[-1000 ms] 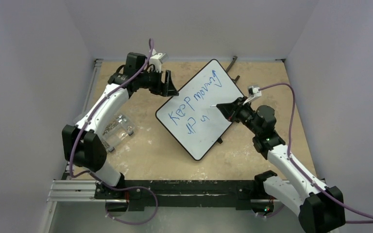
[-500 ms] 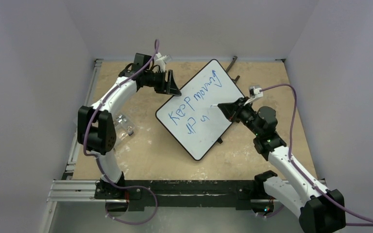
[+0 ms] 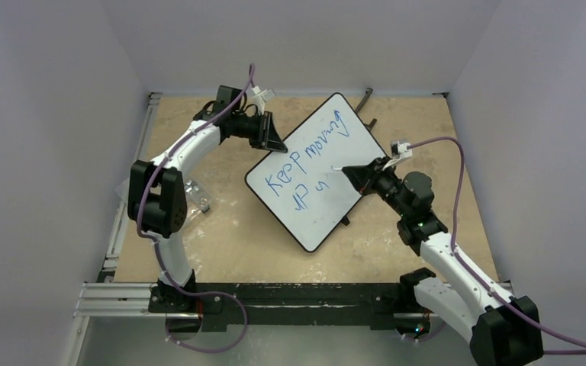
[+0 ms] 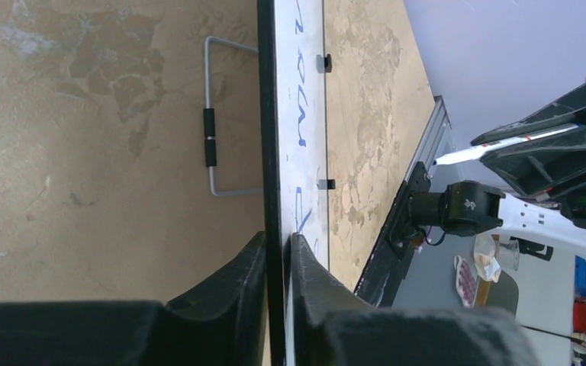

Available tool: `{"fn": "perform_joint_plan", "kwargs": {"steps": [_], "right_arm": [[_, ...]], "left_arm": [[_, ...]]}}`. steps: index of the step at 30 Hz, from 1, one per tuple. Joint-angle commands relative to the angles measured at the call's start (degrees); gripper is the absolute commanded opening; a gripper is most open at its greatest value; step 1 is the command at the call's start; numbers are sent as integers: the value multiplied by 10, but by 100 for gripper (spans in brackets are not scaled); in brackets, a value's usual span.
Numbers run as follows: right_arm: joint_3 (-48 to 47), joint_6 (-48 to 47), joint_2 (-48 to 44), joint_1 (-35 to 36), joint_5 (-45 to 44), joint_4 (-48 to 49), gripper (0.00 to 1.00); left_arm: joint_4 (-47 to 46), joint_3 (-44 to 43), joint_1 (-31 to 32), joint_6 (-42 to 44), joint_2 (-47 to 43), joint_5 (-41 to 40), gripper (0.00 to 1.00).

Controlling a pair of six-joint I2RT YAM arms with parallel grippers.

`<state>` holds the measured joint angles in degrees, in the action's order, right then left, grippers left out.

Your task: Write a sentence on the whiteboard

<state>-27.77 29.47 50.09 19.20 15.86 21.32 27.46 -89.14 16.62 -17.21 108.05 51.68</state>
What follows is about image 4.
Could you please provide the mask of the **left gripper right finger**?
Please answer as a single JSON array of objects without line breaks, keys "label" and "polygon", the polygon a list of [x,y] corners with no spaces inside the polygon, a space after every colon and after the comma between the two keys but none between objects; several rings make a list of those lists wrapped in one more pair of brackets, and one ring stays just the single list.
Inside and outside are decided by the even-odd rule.
[{"label": "left gripper right finger", "polygon": [[538,365],[529,339],[504,310],[374,307],[290,237],[296,365]]}]

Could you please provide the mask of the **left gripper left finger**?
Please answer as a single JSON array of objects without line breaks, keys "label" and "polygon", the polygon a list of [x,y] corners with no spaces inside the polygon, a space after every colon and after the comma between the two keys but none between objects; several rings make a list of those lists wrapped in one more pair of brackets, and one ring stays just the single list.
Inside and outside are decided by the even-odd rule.
[{"label": "left gripper left finger", "polygon": [[0,303],[0,365],[258,365],[265,242],[167,303]]}]

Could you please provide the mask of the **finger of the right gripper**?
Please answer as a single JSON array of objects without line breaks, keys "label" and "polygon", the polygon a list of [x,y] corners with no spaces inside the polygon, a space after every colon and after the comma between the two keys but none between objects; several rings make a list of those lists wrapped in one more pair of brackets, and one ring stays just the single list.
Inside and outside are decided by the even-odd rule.
[{"label": "finger of the right gripper", "polygon": [[471,144],[477,146],[563,124],[586,125],[586,83],[522,120],[480,134],[471,141]]},{"label": "finger of the right gripper", "polygon": [[521,196],[563,197],[586,189],[586,128],[499,149],[481,162]]}]

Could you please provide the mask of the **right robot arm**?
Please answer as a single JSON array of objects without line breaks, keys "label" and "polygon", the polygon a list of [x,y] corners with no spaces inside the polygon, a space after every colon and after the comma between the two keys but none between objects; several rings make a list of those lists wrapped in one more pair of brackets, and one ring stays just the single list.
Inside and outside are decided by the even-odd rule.
[{"label": "right robot arm", "polygon": [[401,240],[436,226],[461,237],[514,237],[586,260],[586,82],[434,163],[469,160],[501,177],[510,192],[476,181],[452,183],[442,192],[412,188],[402,211]]}]

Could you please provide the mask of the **white whiteboard black frame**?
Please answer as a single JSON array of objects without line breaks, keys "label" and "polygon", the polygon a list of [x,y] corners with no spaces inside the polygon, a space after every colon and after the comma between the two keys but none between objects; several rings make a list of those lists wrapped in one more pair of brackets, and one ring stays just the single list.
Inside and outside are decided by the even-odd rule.
[{"label": "white whiteboard black frame", "polygon": [[301,233],[328,265],[326,51],[322,1],[257,4],[259,99],[270,358],[292,365],[290,237]]}]

